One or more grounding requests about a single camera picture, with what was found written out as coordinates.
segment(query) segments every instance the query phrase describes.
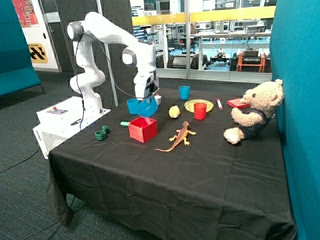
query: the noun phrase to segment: orange machine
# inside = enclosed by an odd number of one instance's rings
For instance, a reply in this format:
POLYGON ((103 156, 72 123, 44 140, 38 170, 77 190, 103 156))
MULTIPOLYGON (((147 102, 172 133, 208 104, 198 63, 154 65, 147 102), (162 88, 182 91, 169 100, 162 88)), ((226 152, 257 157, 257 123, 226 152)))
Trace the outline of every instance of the orange machine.
POLYGON ((248 51, 241 51, 238 56, 236 70, 238 72, 259 72, 265 71, 266 56, 264 52, 257 52, 256 56, 248 55, 248 51))

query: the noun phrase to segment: red box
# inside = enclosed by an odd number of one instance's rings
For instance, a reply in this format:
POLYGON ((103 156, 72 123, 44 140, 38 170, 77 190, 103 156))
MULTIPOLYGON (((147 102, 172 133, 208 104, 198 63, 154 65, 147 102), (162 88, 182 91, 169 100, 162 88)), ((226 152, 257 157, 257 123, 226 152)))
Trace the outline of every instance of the red box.
POLYGON ((229 100, 227 103, 231 107, 238 108, 238 109, 244 109, 244 108, 250 107, 248 103, 241 103, 240 98, 229 100))
POLYGON ((157 121, 148 117, 138 117, 129 122, 130 137, 145 143, 158 133, 157 121))

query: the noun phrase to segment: teal chair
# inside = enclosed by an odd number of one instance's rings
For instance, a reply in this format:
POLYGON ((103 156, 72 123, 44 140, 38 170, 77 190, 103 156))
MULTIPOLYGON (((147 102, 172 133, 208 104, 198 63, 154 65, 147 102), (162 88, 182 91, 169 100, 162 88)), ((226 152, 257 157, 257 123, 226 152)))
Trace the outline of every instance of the teal chair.
POLYGON ((40 85, 28 44, 11 0, 0 8, 0 96, 40 85))
POLYGON ((270 54, 283 80, 277 110, 297 240, 320 240, 319 0, 278 0, 270 54))

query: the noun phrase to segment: toy lizard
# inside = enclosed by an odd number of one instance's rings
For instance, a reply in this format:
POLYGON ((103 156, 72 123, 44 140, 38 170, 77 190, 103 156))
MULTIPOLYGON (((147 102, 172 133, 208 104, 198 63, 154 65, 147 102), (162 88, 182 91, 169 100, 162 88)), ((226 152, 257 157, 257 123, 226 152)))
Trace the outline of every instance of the toy lizard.
POLYGON ((195 135, 196 133, 188 130, 189 123, 187 121, 184 121, 182 125, 183 125, 182 129, 176 130, 178 135, 175 135, 174 137, 169 138, 169 141, 171 142, 176 139, 172 147, 170 147, 167 150, 163 150, 163 149, 154 149, 154 150, 161 151, 161 152, 170 152, 182 141, 184 141, 184 145, 189 145, 190 142, 187 141, 188 134, 195 135))

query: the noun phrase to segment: small white cup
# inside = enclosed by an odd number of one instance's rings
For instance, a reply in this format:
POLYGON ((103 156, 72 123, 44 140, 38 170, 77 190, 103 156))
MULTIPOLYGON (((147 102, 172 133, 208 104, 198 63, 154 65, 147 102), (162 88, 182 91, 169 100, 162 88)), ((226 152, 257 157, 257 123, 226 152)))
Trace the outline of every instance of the small white cup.
POLYGON ((156 104, 159 106, 159 105, 161 104, 161 96, 155 95, 155 96, 154 96, 154 99, 155 99, 155 101, 156 101, 156 104))

